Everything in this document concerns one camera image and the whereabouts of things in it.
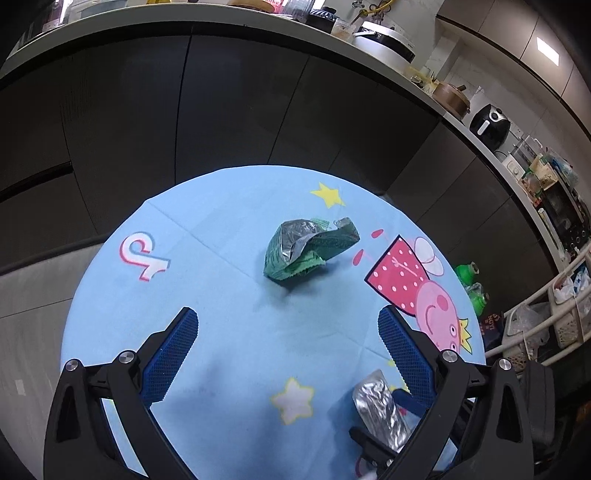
aluminum foil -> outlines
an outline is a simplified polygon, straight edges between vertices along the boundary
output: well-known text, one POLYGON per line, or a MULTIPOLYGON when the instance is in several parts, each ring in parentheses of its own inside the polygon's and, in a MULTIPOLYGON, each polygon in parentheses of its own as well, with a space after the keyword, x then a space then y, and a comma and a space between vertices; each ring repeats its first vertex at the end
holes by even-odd
POLYGON ((353 389, 353 401, 369 432, 395 452, 400 452, 410 437, 388 382, 381 370, 364 378, 353 389))
POLYGON ((275 280, 304 275, 359 241, 349 218, 334 223, 336 229, 326 220, 283 222, 267 246, 263 273, 275 280))

cartoon pig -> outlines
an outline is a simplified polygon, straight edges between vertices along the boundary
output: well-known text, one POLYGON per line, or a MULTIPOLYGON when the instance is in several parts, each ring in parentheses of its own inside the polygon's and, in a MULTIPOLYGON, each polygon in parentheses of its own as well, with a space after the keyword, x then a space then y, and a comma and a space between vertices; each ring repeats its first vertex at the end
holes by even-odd
POLYGON ((437 348, 459 352, 462 346, 472 353, 468 321, 457 318, 452 298, 427 274, 428 270, 443 275, 441 261, 424 238, 417 238, 415 249, 417 254, 398 236, 365 281, 399 310, 416 317, 418 327, 437 348))

microwave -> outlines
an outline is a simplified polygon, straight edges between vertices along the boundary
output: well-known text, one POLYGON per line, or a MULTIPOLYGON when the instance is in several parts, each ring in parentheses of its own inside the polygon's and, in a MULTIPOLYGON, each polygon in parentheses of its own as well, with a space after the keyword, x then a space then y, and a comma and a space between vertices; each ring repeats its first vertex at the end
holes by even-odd
POLYGON ((539 207, 550 218, 571 259, 576 257, 576 249, 580 251, 589 240, 589 211, 585 203, 558 175, 558 181, 543 191, 539 207))

yellow star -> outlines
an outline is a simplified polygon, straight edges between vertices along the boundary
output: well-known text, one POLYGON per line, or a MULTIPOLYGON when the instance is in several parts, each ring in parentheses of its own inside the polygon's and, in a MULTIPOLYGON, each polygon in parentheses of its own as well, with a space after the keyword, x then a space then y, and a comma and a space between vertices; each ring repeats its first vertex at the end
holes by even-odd
POLYGON ((284 425, 289 425, 300 417, 312 416, 310 401, 313 396, 314 388, 302 387, 295 378, 291 377, 285 384, 283 392, 273 396, 271 402, 280 410, 284 425))
POLYGON ((336 203, 345 206, 345 203, 339 197, 339 189, 330 189, 320 182, 318 182, 318 185, 320 185, 320 190, 312 190, 310 193, 323 199, 327 208, 332 207, 336 203))
MULTIPOLYGON (((394 362, 394 360, 388 360, 388 366, 389 367, 396 367, 396 363, 394 362)), ((404 379, 402 378, 402 375, 400 375, 400 378, 402 379, 402 389, 407 392, 410 393, 410 390, 408 389, 408 385, 406 384, 406 382, 404 381, 404 379)), ((390 392, 394 391, 397 387, 390 385, 390 392)))

countertop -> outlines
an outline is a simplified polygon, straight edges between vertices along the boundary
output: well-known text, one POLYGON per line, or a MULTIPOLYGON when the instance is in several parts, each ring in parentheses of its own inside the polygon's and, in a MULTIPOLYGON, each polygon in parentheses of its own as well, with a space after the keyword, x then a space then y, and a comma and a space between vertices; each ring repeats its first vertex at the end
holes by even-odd
POLYGON ((558 270, 562 270, 567 265, 567 262, 560 258, 560 254, 550 233, 523 189, 492 152, 490 152, 482 142, 469 131, 468 127, 448 113, 441 105, 429 97, 429 95, 414 86, 403 75, 392 70, 381 61, 347 42, 297 22, 252 10, 212 4, 170 3, 142 5, 140 7, 113 10, 78 20, 71 24, 62 25, 47 34, 38 37, 6 60, 4 65, 0 68, 0 78, 38 55, 77 38, 110 30, 112 28, 168 21, 241 25, 256 28, 258 30, 274 32, 326 48, 349 60, 353 60, 394 82, 444 118, 448 122, 448 125, 451 125, 455 129, 456 133, 459 133, 460 136, 466 138, 466 140, 480 152, 481 159, 486 160, 490 166, 500 174, 509 188, 515 193, 515 197, 523 204, 525 211, 530 215, 532 221, 540 231, 540 235, 558 270))

